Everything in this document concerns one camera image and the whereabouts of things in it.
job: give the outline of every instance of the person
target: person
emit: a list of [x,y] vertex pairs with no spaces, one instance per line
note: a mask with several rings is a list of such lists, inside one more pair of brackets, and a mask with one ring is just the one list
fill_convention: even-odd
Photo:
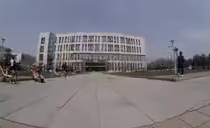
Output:
[[183,76],[184,75],[184,63],[185,63],[185,59],[183,56],[183,52],[180,51],[179,53],[180,55],[177,57],[177,71],[178,71],[178,75]]
[[68,74],[68,66],[67,66],[66,62],[62,64],[62,70],[63,70],[63,72],[65,74],[65,78],[66,78],[67,74]]

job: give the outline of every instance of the concrete pavement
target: concrete pavement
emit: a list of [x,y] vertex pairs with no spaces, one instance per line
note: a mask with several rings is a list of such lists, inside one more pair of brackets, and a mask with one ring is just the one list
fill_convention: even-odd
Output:
[[0,126],[161,127],[156,124],[209,102],[210,76],[172,83],[91,73],[45,84],[0,83]]

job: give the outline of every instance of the overcast sky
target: overcast sky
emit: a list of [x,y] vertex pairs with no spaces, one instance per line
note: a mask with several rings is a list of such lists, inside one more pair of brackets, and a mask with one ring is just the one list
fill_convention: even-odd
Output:
[[36,53],[40,32],[120,32],[146,39],[149,58],[169,40],[190,57],[210,52],[210,0],[0,0],[0,42]]

